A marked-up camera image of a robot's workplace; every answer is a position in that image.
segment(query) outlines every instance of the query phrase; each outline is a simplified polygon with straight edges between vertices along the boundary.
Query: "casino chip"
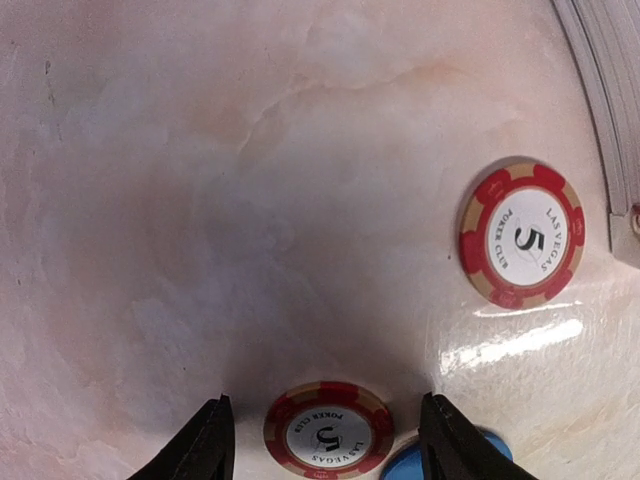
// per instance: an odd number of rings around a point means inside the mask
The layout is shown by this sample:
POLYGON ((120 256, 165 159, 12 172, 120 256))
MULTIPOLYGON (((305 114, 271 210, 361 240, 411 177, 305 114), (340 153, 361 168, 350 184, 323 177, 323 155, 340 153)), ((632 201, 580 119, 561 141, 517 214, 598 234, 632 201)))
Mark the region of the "casino chip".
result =
POLYGON ((273 458, 305 478, 341 479, 381 464, 393 444, 389 409, 356 385, 303 385, 273 404, 264 440, 273 458))
POLYGON ((556 171, 518 163, 475 190, 460 227, 462 266, 485 298, 508 309, 555 297, 576 271, 585 242, 578 196, 556 171))

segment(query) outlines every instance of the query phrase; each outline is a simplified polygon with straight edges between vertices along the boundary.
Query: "blue poker chip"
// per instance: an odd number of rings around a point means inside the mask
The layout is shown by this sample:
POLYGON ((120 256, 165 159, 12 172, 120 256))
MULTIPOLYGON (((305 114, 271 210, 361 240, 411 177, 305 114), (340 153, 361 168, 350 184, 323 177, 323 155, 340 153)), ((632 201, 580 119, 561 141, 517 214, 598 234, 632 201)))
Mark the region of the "blue poker chip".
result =
MULTIPOLYGON (((513 454, 506 443, 496 434, 481 430, 484 438, 505 457, 513 462, 513 454)), ((381 480, 422 480, 422 454, 420 453, 420 443, 415 442, 401 450, 385 467, 381 480)))

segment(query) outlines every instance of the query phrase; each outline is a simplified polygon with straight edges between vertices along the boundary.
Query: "white marble table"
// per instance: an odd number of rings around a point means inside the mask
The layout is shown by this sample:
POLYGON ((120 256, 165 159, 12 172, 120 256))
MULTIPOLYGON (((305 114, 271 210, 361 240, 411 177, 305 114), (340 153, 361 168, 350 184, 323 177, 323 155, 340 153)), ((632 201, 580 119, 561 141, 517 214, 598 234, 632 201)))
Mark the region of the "white marble table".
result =
POLYGON ((0 478, 124 479, 221 392, 236 478, 290 478, 262 419, 322 378, 400 439, 435 388, 541 479, 640 476, 640 274, 548 0, 2 0, 0 110, 0 478), (455 251, 509 155, 588 222, 517 313, 455 251))

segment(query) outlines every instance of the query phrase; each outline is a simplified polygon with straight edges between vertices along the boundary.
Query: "chip center label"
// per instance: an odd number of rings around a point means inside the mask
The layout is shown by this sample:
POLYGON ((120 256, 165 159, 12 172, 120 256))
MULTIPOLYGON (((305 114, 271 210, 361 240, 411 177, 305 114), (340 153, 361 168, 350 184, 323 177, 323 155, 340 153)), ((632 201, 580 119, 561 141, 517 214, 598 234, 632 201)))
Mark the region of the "chip center label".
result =
POLYGON ((344 468, 359 462, 373 443, 365 418, 346 408, 316 407, 295 417, 286 432, 289 450, 314 467, 344 468))
POLYGON ((536 285, 562 263, 568 236, 566 213, 553 195, 536 188, 517 190, 498 205, 489 222, 489 261, 508 283, 536 285))

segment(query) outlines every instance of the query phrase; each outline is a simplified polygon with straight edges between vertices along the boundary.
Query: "red poker chip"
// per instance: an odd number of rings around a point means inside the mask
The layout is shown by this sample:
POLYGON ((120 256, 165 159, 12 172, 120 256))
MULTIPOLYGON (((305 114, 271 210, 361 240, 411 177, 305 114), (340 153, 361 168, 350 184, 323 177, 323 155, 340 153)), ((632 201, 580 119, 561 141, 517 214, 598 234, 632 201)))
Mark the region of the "red poker chip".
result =
POLYGON ((462 267, 485 298, 507 309, 533 308, 569 283, 582 258, 585 219, 569 183, 535 163, 492 173, 462 217, 462 267))
POLYGON ((340 382, 303 385, 273 404, 264 440, 273 458, 305 478, 353 478, 380 465, 393 445, 389 409, 368 390, 340 382))

